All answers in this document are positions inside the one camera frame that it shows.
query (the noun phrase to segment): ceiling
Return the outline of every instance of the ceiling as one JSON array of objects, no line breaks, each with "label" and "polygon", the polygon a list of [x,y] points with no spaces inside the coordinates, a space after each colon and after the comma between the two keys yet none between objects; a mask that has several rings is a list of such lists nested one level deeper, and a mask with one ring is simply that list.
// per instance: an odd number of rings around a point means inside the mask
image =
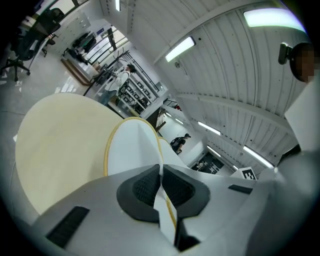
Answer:
[{"label": "ceiling", "polygon": [[[115,0],[101,0],[106,19],[149,61],[193,128],[229,163],[251,166],[259,176],[265,166],[246,153],[244,145],[276,165],[298,143],[284,114],[304,84],[293,77],[289,65],[278,64],[278,54],[280,43],[296,45],[308,37],[292,28],[248,27],[243,16],[275,2],[123,2],[118,12]],[[168,63],[165,55],[187,36],[196,46]],[[197,121],[221,131],[221,136]]]}]

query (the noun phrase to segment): white shirt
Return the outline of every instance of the white shirt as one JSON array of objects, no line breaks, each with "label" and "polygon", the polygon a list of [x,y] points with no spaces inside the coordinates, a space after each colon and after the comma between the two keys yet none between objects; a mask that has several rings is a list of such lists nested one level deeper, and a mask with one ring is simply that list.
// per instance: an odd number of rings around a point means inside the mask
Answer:
[{"label": "white shirt", "polygon": [[128,80],[130,76],[130,72],[122,71],[120,72],[117,77],[111,82],[111,86],[106,86],[104,89],[106,91],[118,91],[119,88]]}]

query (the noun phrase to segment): beige table top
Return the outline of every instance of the beige table top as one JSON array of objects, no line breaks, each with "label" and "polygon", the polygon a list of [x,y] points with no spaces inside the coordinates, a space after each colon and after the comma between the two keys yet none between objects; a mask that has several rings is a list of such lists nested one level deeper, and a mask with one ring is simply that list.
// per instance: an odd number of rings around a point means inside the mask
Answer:
[{"label": "beige table top", "polygon": [[123,119],[72,93],[37,102],[18,131],[15,159],[26,196],[41,215],[85,183],[104,176],[110,133]]}]

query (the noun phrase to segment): person in black shirt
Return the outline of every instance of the person in black shirt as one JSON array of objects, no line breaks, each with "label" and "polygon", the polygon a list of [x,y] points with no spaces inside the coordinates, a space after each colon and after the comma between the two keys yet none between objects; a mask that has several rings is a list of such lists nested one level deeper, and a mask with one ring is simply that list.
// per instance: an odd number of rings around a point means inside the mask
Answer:
[{"label": "person in black shirt", "polygon": [[189,133],[186,133],[184,135],[184,137],[176,137],[171,143],[171,147],[173,149],[173,151],[178,155],[179,153],[181,153],[181,148],[184,144],[186,144],[186,140],[191,138],[191,136],[189,135]]}]

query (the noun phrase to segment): ceiling light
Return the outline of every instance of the ceiling light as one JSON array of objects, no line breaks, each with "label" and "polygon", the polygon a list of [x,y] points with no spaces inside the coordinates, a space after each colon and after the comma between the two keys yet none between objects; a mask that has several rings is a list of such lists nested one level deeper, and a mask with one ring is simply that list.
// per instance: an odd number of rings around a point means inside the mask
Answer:
[{"label": "ceiling light", "polygon": [[199,124],[200,126],[203,126],[203,127],[206,128],[206,129],[210,130],[211,132],[213,132],[213,133],[215,133],[215,134],[221,135],[221,132],[220,132],[220,131],[218,131],[218,130],[216,130],[216,129],[213,129],[212,127],[210,127],[210,126],[208,126],[208,125],[206,125],[206,124],[204,124],[204,123],[202,123],[202,122],[198,122],[198,124]]},{"label": "ceiling light", "polygon": [[216,151],[214,151],[211,147],[207,146],[208,149],[210,149],[213,153],[215,153],[218,157],[221,157]]},{"label": "ceiling light", "polygon": [[191,36],[187,37],[165,56],[166,61],[169,62],[173,60],[175,57],[182,54],[184,51],[188,50],[194,45],[196,45],[194,39]]},{"label": "ceiling light", "polygon": [[180,124],[182,124],[182,125],[184,124],[183,122],[181,122],[181,121],[180,121],[180,120],[178,120],[178,119],[175,119],[175,120],[177,120],[177,121],[178,121]]},{"label": "ceiling light", "polygon": [[249,27],[280,26],[306,32],[300,21],[286,9],[268,8],[246,11],[245,20]]},{"label": "ceiling light", "polygon": [[272,163],[270,163],[268,160],[264,159],[261,155],[259,155],[258,153],[254,152],[252,149],[248,148],[247,146],[244,146],[243,149],[245,151],[247,151],[251,156],[253,156],[256,159],[258,159],[261,163],[266,165],[268,168],[273,168],[274,167],[274,165]]},{"label": "ceiling light", "polygon": [[120,0],[115,0],[115,9],[120,12]]}]

